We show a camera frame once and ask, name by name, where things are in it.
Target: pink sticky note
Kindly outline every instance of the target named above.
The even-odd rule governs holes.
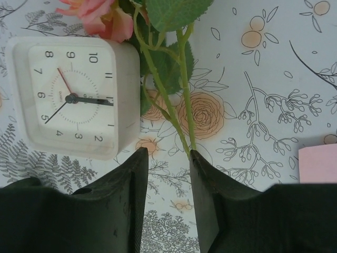
[[[337,182],[337,144],[299,150],[301,183]]]

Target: black object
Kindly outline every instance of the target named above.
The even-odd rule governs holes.
[[[201,253],[337,252],[337,184],[259,192],[190,156]]]
[[[0,189],[0,252],[139,253],[148,152],[72,195],[36,178]]]

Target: white alarm clock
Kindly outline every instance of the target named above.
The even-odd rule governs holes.
[[[140,61],[133,46],[92,37],[14,37],[5,53],[27,145],[108,160],[139,135]]]

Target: red second hand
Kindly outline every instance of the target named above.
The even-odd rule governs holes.
[[[66,81],[66,80],[65,80],[65,78],[64,78],[64,75],[63,75],[62,71],[60,70],[60,68],[59,68],[59,67],[57,68],[57,70],[58,70],[58,72],[60,73],[60,75],[61,75],[61,77],[62,77],[62,79],[63,79],[63,82],[64,82],[64,83],[65,83],[65,85],[67,86],[67,88],[68,88],[69,92],[70,92],[70,93],[72,93],[72,91],[70,90],[70,87],[69,87],[69,85],[68,85],[67,81]]]

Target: floral pattern background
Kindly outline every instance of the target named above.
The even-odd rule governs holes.
[[[56,7],[57,0],[0,0],[0,187],[36,176],[72,193],[147,147],[141,250],[199,252],[189,162],[156,108],[141,118],[139,139],[107,162],[35,151],[21,140],[5,46],[13,36],[87,36]],[[198,149],[211,164],[265,190],[298,182],[298,149],[337,143],[336,14],[336,0],[215,0],[196,21],[192,111]],[[188,134],[181,94],[171,99]],[[165,106],[161,97],[157,103]]]

